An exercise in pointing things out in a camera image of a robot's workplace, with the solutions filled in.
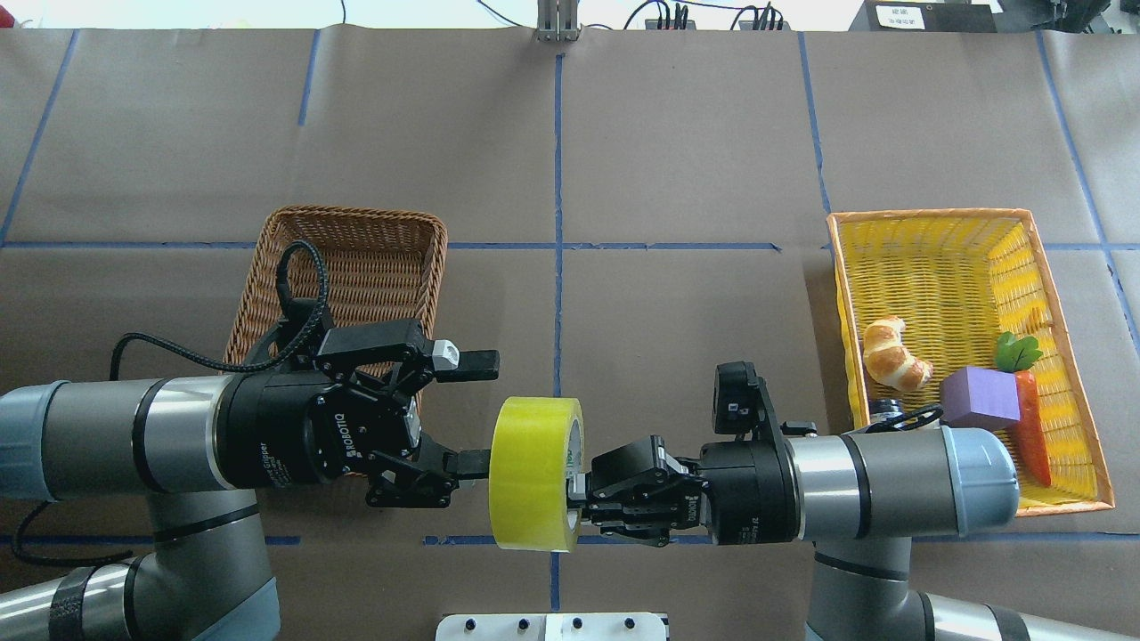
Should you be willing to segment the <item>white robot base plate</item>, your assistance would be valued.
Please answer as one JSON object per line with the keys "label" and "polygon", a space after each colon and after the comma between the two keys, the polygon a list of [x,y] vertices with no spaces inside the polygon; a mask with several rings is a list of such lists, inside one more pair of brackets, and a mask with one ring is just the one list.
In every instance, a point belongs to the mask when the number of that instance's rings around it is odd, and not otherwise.
{"label": "white robot base plate", "polygon": [[435,626],[435,640],[669,640],[659,612],[461,612]]}

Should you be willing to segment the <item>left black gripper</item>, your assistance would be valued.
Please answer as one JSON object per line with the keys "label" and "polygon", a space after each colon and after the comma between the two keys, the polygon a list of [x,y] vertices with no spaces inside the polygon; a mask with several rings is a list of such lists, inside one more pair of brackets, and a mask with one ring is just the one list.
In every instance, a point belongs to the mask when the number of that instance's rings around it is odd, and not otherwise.
{"label": "left black gripper", "polygon": [[363,474],[367,506],[448,508],[459,480],[489,478],[492,451],[453,459],[424,435],[417,393],[432,382],[497,378],[498,350],[463,352],[430,339],[420,320],[329,328],[304,370],[241,375],[228,386],[217,466],[241,490]]}

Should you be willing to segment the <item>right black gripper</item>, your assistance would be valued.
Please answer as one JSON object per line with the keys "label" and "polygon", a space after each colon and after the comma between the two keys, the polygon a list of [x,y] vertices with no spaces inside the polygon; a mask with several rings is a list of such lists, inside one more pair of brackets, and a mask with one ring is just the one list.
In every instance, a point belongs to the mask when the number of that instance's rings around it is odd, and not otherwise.
{"label": "right black gripper", "polygon": [[604,536],[649,547],[695,528],[716,545],[785,543],[801,527],[785,439],[706,443],[697,459],[677,459],[649,435],[567,479],[565,506],[588,510]]}

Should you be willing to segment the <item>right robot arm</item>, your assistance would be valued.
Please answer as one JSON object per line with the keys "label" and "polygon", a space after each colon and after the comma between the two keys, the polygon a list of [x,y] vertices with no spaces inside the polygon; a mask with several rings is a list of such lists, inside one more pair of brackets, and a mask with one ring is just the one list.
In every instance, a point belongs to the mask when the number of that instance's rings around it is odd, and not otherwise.
{"label": "right robot arm", "polygon": [[782,435],[706,443],[675,459],[658,435],[598,455],[565,498],[603,535],[663,547],[702,527],[717,545],[813,545],[806,640],[1112,640],[997,605],[909,584],[913,539],[997,532],[1021,487],[980,429]]}

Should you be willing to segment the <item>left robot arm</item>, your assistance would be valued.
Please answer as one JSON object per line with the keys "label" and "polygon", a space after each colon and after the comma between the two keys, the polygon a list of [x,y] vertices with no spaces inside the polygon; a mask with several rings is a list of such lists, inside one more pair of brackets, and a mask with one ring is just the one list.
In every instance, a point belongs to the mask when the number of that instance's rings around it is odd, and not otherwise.
{"label": "left robot arm", "polygon": [[5,640],[272,640],[280,597],[256,490],[363,474],[372,508],[447,508],[490,454],[433,443],[417,393],[498,370],[495,350],[386,320],[318,328],[212,375],[5,393],[5,498],[139,494],[153,527],[148,555],[72,560],[62,579],[5,593]]}

